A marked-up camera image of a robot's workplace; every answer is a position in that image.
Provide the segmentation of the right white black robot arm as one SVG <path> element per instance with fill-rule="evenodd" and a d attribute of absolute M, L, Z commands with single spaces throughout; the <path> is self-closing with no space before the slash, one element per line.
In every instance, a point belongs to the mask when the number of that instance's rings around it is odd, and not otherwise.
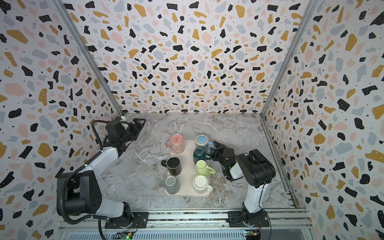
<path fill-rule="evenodd" d="M 269 226 L 269 217 L 262 203 L 269 184 L 276 176 L 275 167 L 257 149 L 236 155 L 232 148 L 213 142 L 211 159 L 219 162 L 225 178 L 233 182 L 245 178 L 248 183 L 247 196 L 241 211 L 228 212 L 231 228 Z"/>

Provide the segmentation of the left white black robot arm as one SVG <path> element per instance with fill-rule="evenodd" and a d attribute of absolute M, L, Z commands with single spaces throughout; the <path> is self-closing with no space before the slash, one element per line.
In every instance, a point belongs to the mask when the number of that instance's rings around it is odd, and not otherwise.
<path fill-rule="evenodd" d="M 101 139 L 95 124 L 106 125 L 107 135 Z M 103 197 L 99 180 L 104 170 L 117 160 L 128 146 L 137 140 L 146 119 L 125 117 L 112 121 L 91 121 L 91 128 L 99 144 L 99 151 L 79 168 L 63 173 L 57 179 L 57 213 L 69 225 L 87 219 L 105 220 L 116 228 L 129 228 L 134 215 L 126 202 L 116 202 Z"/>

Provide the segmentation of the dark teal mug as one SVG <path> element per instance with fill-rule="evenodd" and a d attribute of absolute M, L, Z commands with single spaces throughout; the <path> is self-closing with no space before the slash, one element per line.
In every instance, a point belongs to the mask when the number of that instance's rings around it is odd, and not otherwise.
<path fill-rule="evenodd" d="M 195 148 L 193 153 L 193 158 L 194 158 L 193 161 L 195 165 L 197 164 L 198 161 L 200 160 L 206 161 L 211 159 L 211 157 L 212 157 L 211 151 L 209 150 L 209 152 L 207 153 L 206 150 L 201 147 Z"/>

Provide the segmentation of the light blue butterfly mug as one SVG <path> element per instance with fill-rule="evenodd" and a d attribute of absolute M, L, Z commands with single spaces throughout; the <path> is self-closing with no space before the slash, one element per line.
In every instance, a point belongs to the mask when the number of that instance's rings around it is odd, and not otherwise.
<path fill-rule="evenodd" d="M 196 147 L 202 148 L 206 154 L 211 155 L 215 145 L 206 135 L 198 135 L 195 139 Z"/>

